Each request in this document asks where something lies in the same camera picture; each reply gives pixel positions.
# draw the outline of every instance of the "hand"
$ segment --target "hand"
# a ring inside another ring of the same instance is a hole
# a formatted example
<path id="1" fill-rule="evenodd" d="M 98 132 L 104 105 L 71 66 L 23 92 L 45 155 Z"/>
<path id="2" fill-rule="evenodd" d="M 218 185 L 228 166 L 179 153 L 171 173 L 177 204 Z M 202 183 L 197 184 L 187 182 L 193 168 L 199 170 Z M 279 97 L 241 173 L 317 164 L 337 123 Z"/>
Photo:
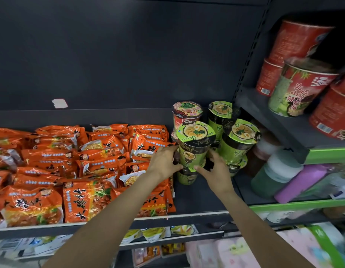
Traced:
<path id="1" fill-rule="evenodd" d="M 194 169 L 205 177 L 211 190 L 218 198 L 224 193 L 235 193 L 232 185 L 230 171 L 224 159 L 212 149 L 209 150 L 212 158 L 210 160 L 215 163 L 211 171 L 207 171 L 201 166 L 194 166 Z"/>
<path id="2" fill-rule="evenodd" d="M 174 151 L 178 148 L 179 146 L 177 145 L 159 148 L 152 156 L 146 172 L 150 175 L 156 176 L 159 179 L 159 182 L 162 182 L 173 175 L 176 171 L 183 169 L 183 165 L 174 165 L 172 163 Z"/>

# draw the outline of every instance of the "white sticker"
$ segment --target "white sticker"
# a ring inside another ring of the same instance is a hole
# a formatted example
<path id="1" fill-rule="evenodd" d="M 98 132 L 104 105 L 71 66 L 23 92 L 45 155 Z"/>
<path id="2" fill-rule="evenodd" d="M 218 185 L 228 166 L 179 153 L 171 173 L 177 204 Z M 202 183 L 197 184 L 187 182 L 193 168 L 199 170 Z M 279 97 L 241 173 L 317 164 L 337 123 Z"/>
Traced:
<path id="1" fill-rule="evenodd" d="M 64 99 L 54 99 L 52 100 L 55 108 L 67 108 L 68 105 Z"/>

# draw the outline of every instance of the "person's right arm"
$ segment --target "person's right arm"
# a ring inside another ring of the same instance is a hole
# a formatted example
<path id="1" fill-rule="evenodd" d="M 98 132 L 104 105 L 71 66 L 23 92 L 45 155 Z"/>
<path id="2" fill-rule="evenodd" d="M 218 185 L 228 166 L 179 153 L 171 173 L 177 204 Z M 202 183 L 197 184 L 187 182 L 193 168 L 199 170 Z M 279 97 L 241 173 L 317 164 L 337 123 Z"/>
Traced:
<path id="1" fill-rule="evenodd" d="M 213 150 L 210 153 L 215 163 L 213 169 L 207 171 L 200 166 L 195 169 L 224 204 L 261 268 L 314 268 L 235 193 L 223 158 Z"/>

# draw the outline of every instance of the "purple bottle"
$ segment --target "purple bottle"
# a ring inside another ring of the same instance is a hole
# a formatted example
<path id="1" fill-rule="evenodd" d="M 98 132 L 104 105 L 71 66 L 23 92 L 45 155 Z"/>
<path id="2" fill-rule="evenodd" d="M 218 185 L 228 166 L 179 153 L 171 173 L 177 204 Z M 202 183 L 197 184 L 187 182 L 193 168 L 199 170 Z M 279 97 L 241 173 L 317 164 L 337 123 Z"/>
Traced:
<path id="1" fill-rule="evenodd" d="M 304 165 L 304 169 L 287 186 L 274 195 L 279 203 L 288 203 L 303 191 L 309 189 L 327 173 L 328 166 L 322 164 Z"/>

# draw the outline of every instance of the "person's left arm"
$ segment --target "person's left arm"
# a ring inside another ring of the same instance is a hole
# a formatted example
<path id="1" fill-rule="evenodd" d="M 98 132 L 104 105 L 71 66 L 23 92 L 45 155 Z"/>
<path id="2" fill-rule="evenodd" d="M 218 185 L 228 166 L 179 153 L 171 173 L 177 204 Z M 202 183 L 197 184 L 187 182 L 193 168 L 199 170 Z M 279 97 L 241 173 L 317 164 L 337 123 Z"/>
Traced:
<path id="1" fill-rule="evenodd" d="M 179 171 L 172 163 L 178 146 L 160 148 L 148 170 L 124 193 L 81 227 L 43 266 L 43 268 L 107 268 L 132 221 L 153 189 Z"/>

